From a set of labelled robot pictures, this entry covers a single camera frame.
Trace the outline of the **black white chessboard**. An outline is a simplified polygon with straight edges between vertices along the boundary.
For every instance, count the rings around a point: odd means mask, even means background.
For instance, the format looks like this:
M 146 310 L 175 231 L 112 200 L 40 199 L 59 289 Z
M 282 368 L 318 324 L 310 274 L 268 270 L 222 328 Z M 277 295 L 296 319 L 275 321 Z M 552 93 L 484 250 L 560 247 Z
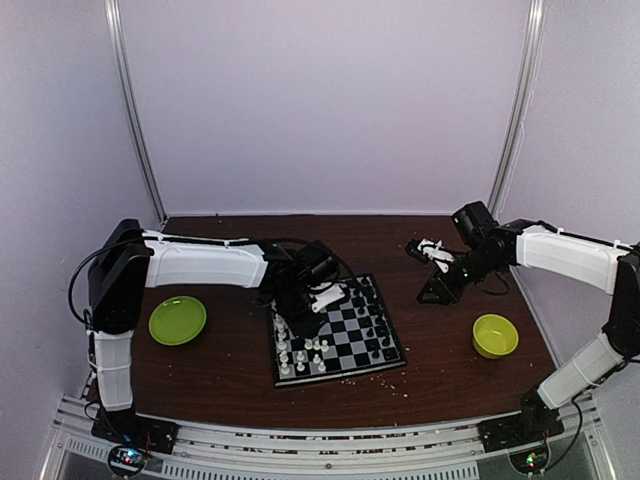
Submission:
M 375 277 L 344 278 L 345 297 L 320 312 L 313 338 L 296 337 L 269 312 L 269 340 L 276 388 L 372 374 L 407 365 L 391 316 Z

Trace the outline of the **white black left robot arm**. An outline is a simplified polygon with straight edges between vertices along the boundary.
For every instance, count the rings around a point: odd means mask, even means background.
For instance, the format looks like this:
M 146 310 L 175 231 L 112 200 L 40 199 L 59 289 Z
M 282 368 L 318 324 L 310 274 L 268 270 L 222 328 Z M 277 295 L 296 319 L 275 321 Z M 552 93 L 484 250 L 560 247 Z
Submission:
M 99 412 L 123 444 L 148 428 L 137 415 L 131 386 L 131 343 L 146 290 L 170 285 L 222 285 L 254 289 L 292 329 L 313 327 L 321 310 L 342 301 L 345 263 L 320 241 L 292 238 L 212 239 L 145 230 L 121 221 L 104 245 L 78 266 L 86 270 L 89 305 L 70 313 L 89 335 Z

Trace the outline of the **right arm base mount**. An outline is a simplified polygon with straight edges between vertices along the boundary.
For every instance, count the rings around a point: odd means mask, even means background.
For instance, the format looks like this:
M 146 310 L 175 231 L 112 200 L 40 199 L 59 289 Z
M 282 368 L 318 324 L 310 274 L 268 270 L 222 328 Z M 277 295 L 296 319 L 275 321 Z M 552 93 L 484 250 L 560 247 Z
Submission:
M 527 430 L 520 414 L 484 420 L 477 428 L 486 453 L 506 451 L 511 467 L 529 477 L 542 474 L 551 464 L 549 440 L 565 431 L 559 419 L 541 430 Z

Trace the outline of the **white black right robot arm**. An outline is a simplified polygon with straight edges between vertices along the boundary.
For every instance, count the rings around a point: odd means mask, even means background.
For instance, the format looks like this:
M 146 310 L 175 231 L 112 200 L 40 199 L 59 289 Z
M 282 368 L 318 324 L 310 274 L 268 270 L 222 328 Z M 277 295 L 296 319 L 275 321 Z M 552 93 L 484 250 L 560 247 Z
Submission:
M 568 232 L 543 220 L 499 223 L 485 204 L 464 205 L 452 222 L 466 251 L 413 239 L 406 251 L 434 266 L 417 300 L 453 305 L 467 286 L 493 273 L 515 273 L 546 340 L 556 344 L 580 327 L 562 364 L 523 395 L 519 413 L 485 421 L 490 438 L 530 442 L 563 427 L 559 411 L 639 357 L 639 247 Z

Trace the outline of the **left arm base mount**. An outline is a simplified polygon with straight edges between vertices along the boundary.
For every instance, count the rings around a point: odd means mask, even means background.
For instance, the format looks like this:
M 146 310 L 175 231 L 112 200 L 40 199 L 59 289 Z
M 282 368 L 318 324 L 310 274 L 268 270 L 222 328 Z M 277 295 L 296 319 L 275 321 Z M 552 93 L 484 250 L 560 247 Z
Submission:
M 91 434 L 113 443 L 107 453 L 106 464 L 120 478 L 140 474 L 154 454 L 171 454 L 179 427 L 169 421 L 140 417 L 131 430 L 117 429 L 106 419 L 96 419 Z

